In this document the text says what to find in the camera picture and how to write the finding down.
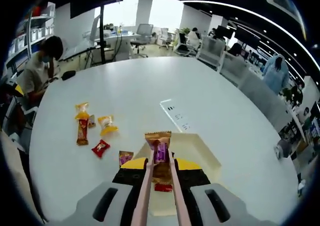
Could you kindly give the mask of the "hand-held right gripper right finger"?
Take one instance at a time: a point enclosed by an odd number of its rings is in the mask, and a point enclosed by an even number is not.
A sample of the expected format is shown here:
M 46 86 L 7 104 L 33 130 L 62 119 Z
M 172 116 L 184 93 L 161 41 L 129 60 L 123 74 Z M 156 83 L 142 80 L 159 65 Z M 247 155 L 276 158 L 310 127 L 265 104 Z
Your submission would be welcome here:
M 218 183 L 211 183 L 199 169 L 183 169 L 174 160 L 177 179 L 186 213 L 192 226 L 271 226 L 272 221 L 259 220 L 249 214 L 246 204 L 235 194 Z

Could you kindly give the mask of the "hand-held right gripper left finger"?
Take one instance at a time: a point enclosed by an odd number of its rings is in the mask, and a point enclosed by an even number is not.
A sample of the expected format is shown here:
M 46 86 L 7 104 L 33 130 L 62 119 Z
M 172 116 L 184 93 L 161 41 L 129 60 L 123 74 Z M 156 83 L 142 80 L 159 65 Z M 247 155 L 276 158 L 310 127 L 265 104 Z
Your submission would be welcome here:
M 137 206 L 148 160 L 142 169 L 120 168 L 112 181 L 105 181 L 81 198 L 75 212 L 61 226 L 130 226 Z

